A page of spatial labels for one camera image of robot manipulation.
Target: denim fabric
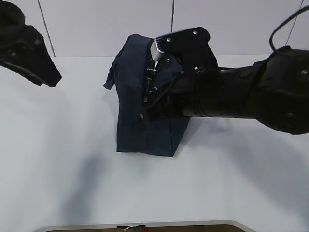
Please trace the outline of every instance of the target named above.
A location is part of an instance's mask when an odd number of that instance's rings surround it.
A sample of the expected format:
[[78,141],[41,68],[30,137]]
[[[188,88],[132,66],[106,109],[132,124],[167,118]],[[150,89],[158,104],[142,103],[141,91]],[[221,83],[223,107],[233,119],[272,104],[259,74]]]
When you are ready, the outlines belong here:
[[[129,36],[110,68],[104,87],[110,90],[116,85],[119,98],[117,151],[172,157],[190,119],[148,123],[140,118],[145,60],[151,40],[137,34]],[[156,86],[169,82],[173,72],[181,70],[173,58],[169,67],[158,75]]]

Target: garment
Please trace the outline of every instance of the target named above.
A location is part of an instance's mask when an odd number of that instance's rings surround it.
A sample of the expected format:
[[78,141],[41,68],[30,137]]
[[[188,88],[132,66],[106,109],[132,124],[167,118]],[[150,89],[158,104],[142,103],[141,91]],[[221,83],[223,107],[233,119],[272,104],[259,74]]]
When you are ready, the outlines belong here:
[[[137,34],[129,36],[110,68],[104,87],[111,90],[116,85],[119,98],[117,151],[172,157],[190,119],[142,121],[142,84],[151,42],[151,38]],[[173,72],[181,70],[173,58],[169,67],[158,75],[156,86],[169,82]]]

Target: white table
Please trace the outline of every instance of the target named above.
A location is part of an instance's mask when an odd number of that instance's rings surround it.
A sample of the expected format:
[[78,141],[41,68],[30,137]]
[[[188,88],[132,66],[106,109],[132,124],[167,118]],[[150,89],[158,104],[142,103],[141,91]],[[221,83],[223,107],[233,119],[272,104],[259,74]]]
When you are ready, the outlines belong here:
[[[221,56],[222,66],[265,56]],[[55,58],[37,87],[0,69],[0,231],[203,224],[309,231],[309,136],[254,120],[193,119],[174,158],[116,153],[113,58]]]

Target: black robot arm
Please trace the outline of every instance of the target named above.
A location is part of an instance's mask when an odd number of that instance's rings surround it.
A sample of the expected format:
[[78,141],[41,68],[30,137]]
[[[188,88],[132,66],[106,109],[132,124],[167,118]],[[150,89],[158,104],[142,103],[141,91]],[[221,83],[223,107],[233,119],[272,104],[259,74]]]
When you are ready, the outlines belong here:
[[43,36],[25,25],[23,12],[0,0],[0,66],[6,67],[36,85],[54,87],[61,75],[48,55]]
[[309,51],[287,46],[252,66],[223,70],[209,40],[203,28],[154,39],[151,54],[157,66],[175,56],[183,71],[143,96],[142,118],[255,118],[278,131],[309,132]]

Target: black cable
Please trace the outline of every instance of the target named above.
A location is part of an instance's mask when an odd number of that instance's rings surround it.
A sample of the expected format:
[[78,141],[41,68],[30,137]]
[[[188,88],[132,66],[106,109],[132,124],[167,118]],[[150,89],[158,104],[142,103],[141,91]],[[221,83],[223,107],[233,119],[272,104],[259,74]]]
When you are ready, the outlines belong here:
[[157,104],[157,103],[160,101],[160,99],[161,99],[171,88],[173,88],[173,86],[174,86],[174,84],[175,84],[175,81],[178,79],[179,76],[181,76],[181,74],[176,75],[176,76],[173,78],[173,80],[171,81],[171,83],[169,84],[169,86],[168,86],[161,94],[159,94],[159,96],[156,98],[156,100],[155,100],[153,103],[151,103],[151,104],[150,104],[149,106],[147,106],[146,108],[147,108],[147,109],[150,109],[150,108],[152,108],[155,104]]
[[281,23],[271,34],[270,38],[269,38],[269,45],[271,47],[271,49],[274,51],[274,53],[280,54],[282,56],[289,56],[286,53],[283,52],[279,52],[275,46],[274,46],[274,35],[281,29],[283,28],[286,24],[288,24],[292,19],[296,18],[297,16],[299,16],[300,14],[304,13],[305,11],[309,10],[309,5],[305,6],[301,9],[299,9],[298,11],[296,11],[294,14],[292,14],[290,17],[288,17],[286,20],[284,20],[283,23]]

